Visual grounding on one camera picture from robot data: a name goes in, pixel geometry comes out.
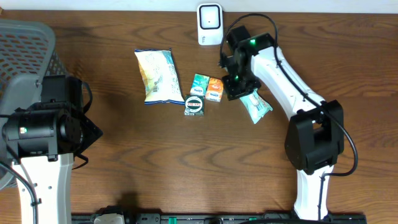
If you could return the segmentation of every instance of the white device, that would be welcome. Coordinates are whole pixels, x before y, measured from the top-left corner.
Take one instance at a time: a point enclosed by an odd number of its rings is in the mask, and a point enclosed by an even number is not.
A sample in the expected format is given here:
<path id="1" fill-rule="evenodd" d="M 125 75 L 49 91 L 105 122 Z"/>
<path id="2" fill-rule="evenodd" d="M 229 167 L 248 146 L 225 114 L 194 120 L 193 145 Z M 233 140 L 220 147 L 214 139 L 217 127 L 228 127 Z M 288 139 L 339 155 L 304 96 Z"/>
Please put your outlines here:
<path id="1" fill-rule="evenodd" d="M 223 9 L 217 3 L 201 4 L 197 8 L 198 43 L 218 45 L 224 35 Z"/>
<path id="2" fill-rule="evenodd" d="M 49 162 L 47 156 L 25 157 L 12 168 L 34 187 L 37 200 L 39 224 L 71 224 L 70 174 L 73 154 L 58 155 L 58 160 Z M 22 224 L 33 223 L 32 203 L 25 186 L 18 180 L 21 199 Z"/>
<path id="3" fill-rule="evenodd" d="M 314 101 L 321 104 L 324 99 L 311 90 L 308 85 L 299 77 L 293 68 L 286 61 L 282 50 L 278 47 L 277 54 L 282 62 L 281 66 L 288 73 L 289 77 Z M 257 55 L 251 59 L 251 71 L 257 76 L 275 96 L 285 111 L 287 118 L 296 115 L 298 110 L 309 111 L 315 108 L 308 100 L 303 101 L 303 96 L 288 81 L 282 70 L 277 67 L 274 47 L 268 47 L 260 50 Z M 300 219 L 318 220 L 318 204 L 321 189 L 321 176 L 330 173 L 333 166 L 325 166 L 316 170 L 312 175 L 306 174 L 303 170 L 297 171 L 297 199 L 294 203 L 294 210 Z M 328 192 L 329 176 L 325 177 L 322 193 L 322 204 L 320 217 L 328 215 L 326 208 L 326 195 Z"/>
<path id="4" fill-rule="evenodd" d="M 105 214 L 95 218 L 94 224 L 124 224 L 124 217 L 120 214 Z"/>

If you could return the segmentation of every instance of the white snack package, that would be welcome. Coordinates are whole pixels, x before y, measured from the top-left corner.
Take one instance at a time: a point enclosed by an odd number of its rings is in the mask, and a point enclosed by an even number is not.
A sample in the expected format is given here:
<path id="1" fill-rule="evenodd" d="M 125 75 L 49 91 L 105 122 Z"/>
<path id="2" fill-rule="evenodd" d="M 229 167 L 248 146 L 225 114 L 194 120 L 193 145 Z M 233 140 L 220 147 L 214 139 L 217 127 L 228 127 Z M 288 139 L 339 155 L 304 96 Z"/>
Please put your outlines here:
<path id="1" fill-rule="evenodd" d="M 170 50 L 136 49 L 139 70 L 145 84 L 145 104 L 175 103 L 184 105 L 177 72 Z"/>
<path id="2" fill-rule="evenodd" d="M 243 105 L 248 110 L 254 124 L 256 124 L 266 113 L 272 111 L 272 106 L 259 96 L 257 90 L 253 93 L 240 97 Z"/>

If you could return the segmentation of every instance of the product label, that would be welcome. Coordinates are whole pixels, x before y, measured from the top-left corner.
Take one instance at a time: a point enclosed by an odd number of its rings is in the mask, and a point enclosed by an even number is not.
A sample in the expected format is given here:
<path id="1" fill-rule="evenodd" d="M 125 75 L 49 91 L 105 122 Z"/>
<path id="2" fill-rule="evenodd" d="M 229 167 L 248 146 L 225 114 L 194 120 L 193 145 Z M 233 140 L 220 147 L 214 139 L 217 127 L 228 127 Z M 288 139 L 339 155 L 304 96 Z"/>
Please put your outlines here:
<path id="1" fill-rule="evenodd" d="M 199 86 L 193 87 L 192 90 L 191 90 L 191 93 L 192 92 L 198 93 L 199 95 L 203 95 L 203 88 L 199 87 Z"/>
<path id="2" fill-rule="evenodd" d="M 249 95 L 249 100 L 253 104 L 253 106 L 257 106 L 260 102 L 256 99 L 254 95 Z"/>
<path id="3" fill-rule="evenodd" d="M 211 85 L 211 87 L 212 87 L 214 90 L 222 90 L 222 89 L 223 89 L 223 87 L 221 87 L 219 84 Z"/>
<path id="4" fill-rule="evenodd" d="M 185 115 L 204 115 L 204 104 L 202 96 L 187 96 L 185 100 Z"/>

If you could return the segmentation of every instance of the wood grain surface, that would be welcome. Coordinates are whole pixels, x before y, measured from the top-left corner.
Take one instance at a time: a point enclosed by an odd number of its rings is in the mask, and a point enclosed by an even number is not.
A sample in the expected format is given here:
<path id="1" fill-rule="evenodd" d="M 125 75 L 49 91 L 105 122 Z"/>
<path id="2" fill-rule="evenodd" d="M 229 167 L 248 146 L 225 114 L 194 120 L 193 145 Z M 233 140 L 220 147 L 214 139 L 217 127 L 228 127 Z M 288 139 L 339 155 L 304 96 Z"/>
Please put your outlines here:
<path id="1" fill-rule="evenodd" d="M 224 26 L 241 13 L 225 13 Z M 365 213 L 369 223 L 398 218 L 398 16 L 377 14 L 269 14 L 280 46 L 302 79 L 326 100 L 337 99 L 359 152 L 354 175 L 332 177 L 328 208 Z M 253 124 L 239 100 L 206 101 L 204 117 L 178 105 L 144 106 L 134 49 L 168 49 L 184 95 L 195 73 L 221 78 L 219 48 L 197 41 L 192 12 L 4 11 L 1 18 L 40 21 L 57 36 L 57 52 L 88 82 L 88 112 L 104 136 L 72 172 L 73 213 L 107 205 L 165 213 L 263 213 L 290 210 L 296 173 L 284 151 L 288 120 L 266 86 L 260 95 L 274 111 Z M 260 18 L 253 34 L 272 31 Z M 346 142 L 335 171 L 351 168 Z M 20 223 L 16 189 L 0 192 L 1 223 Z"/>

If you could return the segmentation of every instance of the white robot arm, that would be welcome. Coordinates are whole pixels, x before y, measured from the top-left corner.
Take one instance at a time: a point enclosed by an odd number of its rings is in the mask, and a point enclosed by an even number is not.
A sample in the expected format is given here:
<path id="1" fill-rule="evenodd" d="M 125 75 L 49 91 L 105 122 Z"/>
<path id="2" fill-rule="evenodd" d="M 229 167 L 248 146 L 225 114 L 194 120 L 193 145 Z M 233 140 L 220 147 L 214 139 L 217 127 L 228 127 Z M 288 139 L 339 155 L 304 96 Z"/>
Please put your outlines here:
<path id="1" fill-rule="evenodd" d="M 103 133 L 85 116 L 92 101 L 88 84 L 54 75 L 45 77 L 41 85 L 41 102 L 11 114 L 2 127 L 2 136 L 12 168 L 29 183 L 38 202 L 32 205 L 30 190 L 18 180 L 22 224 L 71 224 L 74 157 L 86 159 L 81 153 Z M 85 106 L 83 85 L 91 98 Z"/>
<path id="2" fill-rule="evenodd" d="M 289 74 L 290 78 L 305 92 L 308 96 L 321 104 L 324 99 L 312 91 L 303 80 L 297 75 L 293 68 L 286 61 L 281 49 L 277 49 L 278 58 L 282 61 L 281 65 Z M 297 111 L 309 111 L 315 108 L 293 87 L 286 76 L 277 66 L 274 56 L 274 48 L 268 47 L 260 50 L 257 55 L 251 59 L 251 71 L 257 76 L 275 96 L 285 111 L 288 119 L 297 114 Z M 324 173 L 330 173 L 333 166 L 325 166 L 316 170 L 312 175 L 306 174 L 302 170 L 297 171 L 297 199 L 294 204 L 294 210 L 299 218 L 306 220 L 318 220 L 318 203 L 320 195 L 321 176 Z M 326 195 L 329 177 L 326 177 L 322 193 L 321 218 L 328 215 L 326 209 Z"/>
<path id="3" fill-rule="evenodd" d="M 323 186 L 321 178 L 332 172 L 337 155 L 343 152 L 343 133 L 319 108 L 303 97 L 287 76 L 310 99 L 324 106 L 342 123 L 341 106 L 337 101 L 326 103 L 311 90 L 286 61 L 281 49 L 277 47 L 275 51 L 275 40 L 269 34 L 250 37 L 246 28 L 241 26 L 231 30 L 226 39 L 234 52 L 233 56 L 221 57 L 220 61 L 229 73 L 223 77 L 228 99 L 250 94 L 253 89 L 260 87 L 258 79 L 270 89 L 290 122 L 285 150 L 297 169 L 294 211 L 300 219 L 324 219 L 328 215 L 326 195 L 329 177 L 324 177 Z M 314 129 L 314 123 L 321 124 L 321 128 Z"/>

